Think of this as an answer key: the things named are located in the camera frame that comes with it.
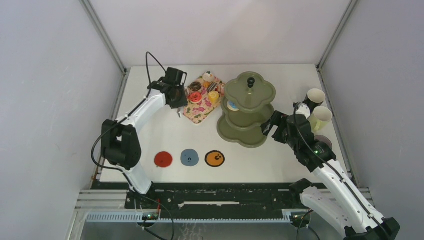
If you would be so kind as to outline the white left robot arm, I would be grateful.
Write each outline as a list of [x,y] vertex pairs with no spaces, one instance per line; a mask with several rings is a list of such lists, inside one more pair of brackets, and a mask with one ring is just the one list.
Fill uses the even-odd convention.
[[163,107],[180,109],[188,105],[186,79],[186,72],[168,67],[159,80],[149,81],[140,103],[116,120],[105,120],[101,126],[101,157],[111,164],[113,170],[123,174],[129,188],[138,193],[138,204],[145,209],[155,205],[157,196],[150,191],[153,182],[140,163],[142,146],[138,134]]

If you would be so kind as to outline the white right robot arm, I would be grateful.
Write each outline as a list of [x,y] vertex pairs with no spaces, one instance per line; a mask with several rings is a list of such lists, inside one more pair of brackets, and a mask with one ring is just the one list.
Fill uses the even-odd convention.
[[325,142],[315,139],[310,122],[304,115],[286,115],[274,111],[261,125],[263,135],[277,129],[272,138],[287,144],[299,163],[319,178],[335,201],[322,196],[317,187],[303,178],[291,185],[289,203],[303,206],[327,221],[344,240],[394,240],[401,227],[386,218],[359,191],[343,170],[336,155]]

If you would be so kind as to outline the blue frosted donut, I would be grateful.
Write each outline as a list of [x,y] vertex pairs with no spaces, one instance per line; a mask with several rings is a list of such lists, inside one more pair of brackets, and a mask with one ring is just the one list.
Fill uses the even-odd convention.
[[230,111],[233,111],[233,112],[237,112],[237,111],[239,111],[239,109],[237,108],[237,106],[232,102],[232,101],[228,101],[227,102],[227,108],[230,110]]

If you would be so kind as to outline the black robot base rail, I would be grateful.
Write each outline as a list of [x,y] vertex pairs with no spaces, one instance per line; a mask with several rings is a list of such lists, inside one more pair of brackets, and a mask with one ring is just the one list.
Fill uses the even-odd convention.
[[276,220],[304,210],[289,183],[154,183],[141,195],[129,190],[124,207],[177,220]]

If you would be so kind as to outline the silver serving tongs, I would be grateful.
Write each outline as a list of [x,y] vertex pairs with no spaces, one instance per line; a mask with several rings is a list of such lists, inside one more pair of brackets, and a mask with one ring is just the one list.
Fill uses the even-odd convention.
[[177,115],[178,115],[179,118],[182,117],[183,111],[184,111],[184,107],[183,106],[177,108],[176,112],[177,112]]

